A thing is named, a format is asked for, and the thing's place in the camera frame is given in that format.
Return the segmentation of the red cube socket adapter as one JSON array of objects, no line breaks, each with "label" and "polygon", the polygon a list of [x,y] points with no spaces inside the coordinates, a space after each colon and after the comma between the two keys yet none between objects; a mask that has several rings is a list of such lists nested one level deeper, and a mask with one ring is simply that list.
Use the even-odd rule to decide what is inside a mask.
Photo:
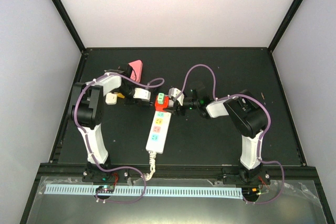
[{"label": "red cube socket adapter", "polygon": [[169,97],[165,96],[162,103],[159,103],[158,98],[155,101],[155,110],[159,112],[164,112],[164,109],[169,107]]}]

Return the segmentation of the green white plug adapter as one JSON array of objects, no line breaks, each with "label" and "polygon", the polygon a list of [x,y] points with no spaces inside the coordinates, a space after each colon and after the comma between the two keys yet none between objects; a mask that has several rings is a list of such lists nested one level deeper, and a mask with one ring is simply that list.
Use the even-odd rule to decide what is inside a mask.
[{"label": "green white plug adapter", "polygon": [[158,104],[164,104],[164,100],[165,100],[165,94],[164,93],[159,93],[157,95],[157,103]]}]

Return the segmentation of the yellow cube socket adapter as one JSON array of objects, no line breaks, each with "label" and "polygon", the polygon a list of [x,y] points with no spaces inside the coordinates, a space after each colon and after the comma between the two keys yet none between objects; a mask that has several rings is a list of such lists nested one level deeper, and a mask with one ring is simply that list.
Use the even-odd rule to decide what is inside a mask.
[{"label": "yellow cube socket adapter", "polygon": [[117,93],[117,97],[118,97],[118,98],[122,98],[122,99],[125,98],[125,96],[124,96],[122,93]]}]

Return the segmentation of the pink triangular power strip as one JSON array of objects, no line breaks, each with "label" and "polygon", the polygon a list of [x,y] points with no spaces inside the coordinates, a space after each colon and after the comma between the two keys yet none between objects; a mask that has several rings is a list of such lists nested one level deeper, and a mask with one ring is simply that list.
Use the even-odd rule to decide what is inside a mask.
[{"label": "pink triangular power strip", "polygon": [[131,79],[140,82],[142,76],[143,62],[141,60],[132,61],[129,63],[132,67]]}]

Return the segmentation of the white long power strip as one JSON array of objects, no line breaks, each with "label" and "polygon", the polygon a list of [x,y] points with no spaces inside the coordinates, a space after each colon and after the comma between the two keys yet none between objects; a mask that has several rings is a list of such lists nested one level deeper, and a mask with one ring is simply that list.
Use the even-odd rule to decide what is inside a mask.
[{"label": "white long power strip", "polygon": [[171,115],[169,112],[155,111],[146,144],[148,152],[163,153]]}]

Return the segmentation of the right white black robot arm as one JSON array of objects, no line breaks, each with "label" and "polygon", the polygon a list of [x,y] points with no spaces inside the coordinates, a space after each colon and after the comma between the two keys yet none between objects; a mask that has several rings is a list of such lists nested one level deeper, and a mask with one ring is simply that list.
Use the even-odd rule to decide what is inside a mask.
[{"label": "right white black robot arm", "polygon": [[176,115],[185,115],[188,109],[196,110],[205,119],[229,116],[242,139],[237,171],[239,179],[244,184],[250,184],[260,174],[263,167],[262,141],[269,126],[269,116],[248,90],[233,97],[211,99],[204,84],[196,81],[191,85],[191,96],[177,88],[170,88],[168,95],[159,99],[155,107]]}]

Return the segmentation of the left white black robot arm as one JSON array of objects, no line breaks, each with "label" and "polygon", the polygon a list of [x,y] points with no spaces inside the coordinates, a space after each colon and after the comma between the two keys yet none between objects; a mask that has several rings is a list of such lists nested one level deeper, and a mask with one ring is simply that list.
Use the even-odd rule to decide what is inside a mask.
[{"label": "left white black robot arm", "polygon": [[110,93],[122,94],[127,101],[150,103],[151,89],[165,83],[163,78],[155,78],[146,84],[132,79],[140,76],[129,64],[117,69],[109,69],[103,75],[89,82],[76,82],[70,93],[68,117],[73,120],[87,151],[87,168],[102,182],[108,181],[116,170],[111,167],[110,155],[107,151],[101,123],[104,114],[106,96]]}]

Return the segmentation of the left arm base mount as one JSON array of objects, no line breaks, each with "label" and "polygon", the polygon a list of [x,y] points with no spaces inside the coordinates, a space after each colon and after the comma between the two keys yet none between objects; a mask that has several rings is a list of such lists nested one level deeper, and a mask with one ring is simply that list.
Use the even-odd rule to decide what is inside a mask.
[{"label": "left arm base mount", "polygon": [[118,182],[124,183],[128,179],[129,169],[119,169],[113,172],[103,172],[99,168],[86,167],[82,181],[93,184],[116,184]]}]

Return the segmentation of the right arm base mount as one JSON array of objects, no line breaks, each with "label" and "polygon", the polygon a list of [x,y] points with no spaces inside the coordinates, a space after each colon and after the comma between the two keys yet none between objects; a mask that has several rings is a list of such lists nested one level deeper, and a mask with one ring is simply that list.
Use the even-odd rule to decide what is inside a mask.
[{"label": "right arm base mount", "polygon": [[235,185],[259,185],[259,177],[265,178],[267,171],[263,166],[248,170],[243,166],[224,166],[222,168],[222,180],[227,184]]}]

